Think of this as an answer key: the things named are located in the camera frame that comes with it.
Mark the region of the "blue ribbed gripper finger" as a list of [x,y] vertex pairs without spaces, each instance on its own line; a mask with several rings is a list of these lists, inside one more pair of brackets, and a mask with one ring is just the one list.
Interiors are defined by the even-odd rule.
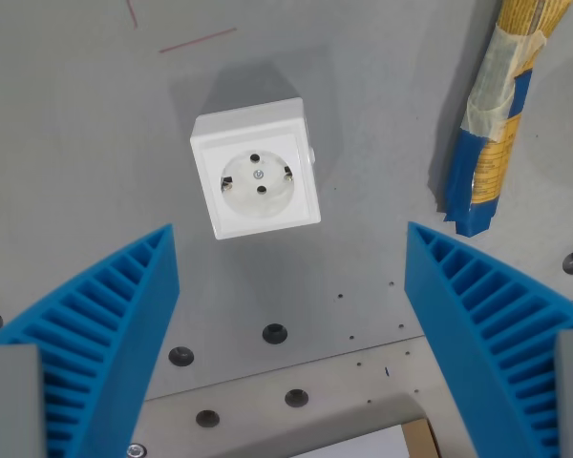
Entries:
[[560,456],[554,348],[573,302],[416,222],[405,292],[477,455]]
[[0,329],[0,345],[39,352],[49,456],[125,456],[179,295],[167,224]]

